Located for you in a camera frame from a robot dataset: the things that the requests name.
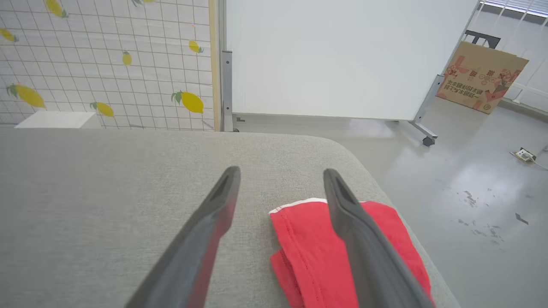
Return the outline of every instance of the whiteboard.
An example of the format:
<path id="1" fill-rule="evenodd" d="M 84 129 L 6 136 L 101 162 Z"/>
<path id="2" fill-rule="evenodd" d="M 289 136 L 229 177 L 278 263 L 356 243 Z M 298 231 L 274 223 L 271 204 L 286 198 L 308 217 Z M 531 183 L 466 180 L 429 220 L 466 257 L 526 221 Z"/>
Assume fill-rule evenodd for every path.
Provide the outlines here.
<path id="1" fill-rule="evenodd" d="M 412 120 L 477 0 L 230 0 L 232 112 Z"/>

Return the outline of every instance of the red cloth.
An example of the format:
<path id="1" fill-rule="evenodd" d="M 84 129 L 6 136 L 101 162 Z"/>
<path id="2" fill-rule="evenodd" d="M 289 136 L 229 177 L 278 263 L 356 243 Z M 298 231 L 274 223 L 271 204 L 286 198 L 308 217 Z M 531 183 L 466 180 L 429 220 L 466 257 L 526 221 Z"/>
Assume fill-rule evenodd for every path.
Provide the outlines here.
<path id="1" fill-rule="evenodd" d="M 362 202 L 386 238 L 432 300 L 430 280 L 397 212 Z M 344 242 L 335 234 L 324 199 L 281 206 L 270 219 L 282 249 L 270 257 L 272 268 L 293 308 L 358 307 Z"/>

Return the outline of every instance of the baseboard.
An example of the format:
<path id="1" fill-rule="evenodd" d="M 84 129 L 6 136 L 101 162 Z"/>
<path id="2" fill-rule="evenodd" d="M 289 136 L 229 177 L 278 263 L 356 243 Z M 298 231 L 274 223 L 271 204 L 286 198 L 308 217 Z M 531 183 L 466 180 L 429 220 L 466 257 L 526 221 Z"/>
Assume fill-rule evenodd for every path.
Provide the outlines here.
<path id="1" fill-rule="evenodd" d="M 500 100 L 498 106 L 502 107 L 502 108 L 505 108 L 505 109 L 515 111 L 517 113 L 521 113 L 521 114 L 526 115 L 528 117 L 531 117 L 533 119 L 537 119 L 539 121 L 543 121 L 545 123 L 548 123 L 548 112 L 546 112 L 546 111 L 536 109 L 536 108 L 533 108 L 533 107 L 529 107 L 529 106 L 524 105 L 524 104 L 517 104 L 517 103 L 515 103 L 515 102 L 513 102 L 509 99 L 505 99 L 505 98 Z"/>

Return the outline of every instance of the gray floor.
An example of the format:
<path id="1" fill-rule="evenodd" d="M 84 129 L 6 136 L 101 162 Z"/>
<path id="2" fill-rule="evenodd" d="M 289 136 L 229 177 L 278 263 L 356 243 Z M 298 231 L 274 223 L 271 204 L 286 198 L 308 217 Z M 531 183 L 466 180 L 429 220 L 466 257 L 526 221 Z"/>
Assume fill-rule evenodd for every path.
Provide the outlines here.
<path id="1" fill-rule="evenodd" d="M 405 122 L 239 116 L 241 132 L 320 136 L 353 152 L 463 308 L 547 305 L 548 171 L 509 152 L 539 152 L 548 144 L 548 124 L 503 108 L 488 116 L 436 99 L 423 124 L 439 138 L 427 148 Z M 538 162 L 548 167 L 548 153 Z"/>

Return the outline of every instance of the window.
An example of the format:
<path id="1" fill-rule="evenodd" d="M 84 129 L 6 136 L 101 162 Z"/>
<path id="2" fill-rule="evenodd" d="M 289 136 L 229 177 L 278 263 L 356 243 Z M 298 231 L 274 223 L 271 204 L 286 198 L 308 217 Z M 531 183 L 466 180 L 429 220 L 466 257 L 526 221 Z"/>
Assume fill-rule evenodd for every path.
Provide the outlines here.
<path id="1" fill-rule="evenodd" d="M 486 0 L 486 5 L 547 17 L 548 0 Z"/>

